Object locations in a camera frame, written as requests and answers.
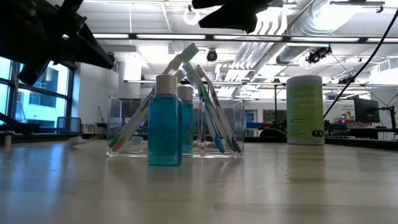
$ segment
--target clear acrylic box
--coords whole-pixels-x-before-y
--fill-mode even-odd
[[[146,116],[138,130],[134,133],[132,139],[128,140],[127,143],[118,152],[113,152],[109,148],[109,143],[117,135],[117,133],[123,128],[123,126],[129,121],[129,118],[134,114],[135,110],[140,105],[139,99],[133,100],[120,100],[115,97],[109,98],[109,111],[108,111],[108,131],[107,131],[107,145],[106,155],[110,157],[114,156],[127,156],[127,157],[146,157],[147,156],[147,127],[148,127],[148,116]],[[225,147],[225,153],[222,154],[215,147],[212,147],[212,139],[209,132],[206,131],[205,121],[205,104],[199,99],[193,99],[194,109],[194,125],[193,125],[193,151],[192,153],[185,153],[183,157],[235,157],[243,154],[244,148],[244,126],[243,126],[243,114],[244,114],[244,102],[242,100],[223,100],[220,101],[220,105],[226,113],[226,117],[229,121],[233,133],[236,137],[237,143],[242,149],[242,153],[233,152],[229,147]]]

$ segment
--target blue mouthwash bottle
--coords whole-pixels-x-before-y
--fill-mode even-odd
[[[178,97],[182,100],[182,153],[193,151],[193,89],[189,86],[177,88]]]
[[[158,75],[155,96],[150,101],[148,164],[179,166],[182,160],[182,102],[177,97],[177,77]]]

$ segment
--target wooden table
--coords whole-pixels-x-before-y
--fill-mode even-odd
[[[0,223],[398,223],[398,154],[245,144],[180,167],[104,156],[104,141],[0,149]]]

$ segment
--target white bottle cap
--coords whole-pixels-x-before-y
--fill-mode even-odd
[[[179,86],[177,88],[178,97],[181,100],[192,101],[193,100],[193,88],[190,86]]]
[[[177,95],[177,77],[173,75],[156,76],[155,95],[161,94]]]

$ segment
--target blue liquid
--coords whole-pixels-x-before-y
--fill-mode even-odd
[[[158,95],[150,102],[148,164],[179,166],[182,161],[182,102],[175,95]]]
[[[182,103],[182,153],[193,150],[193,104],[191,101]]]

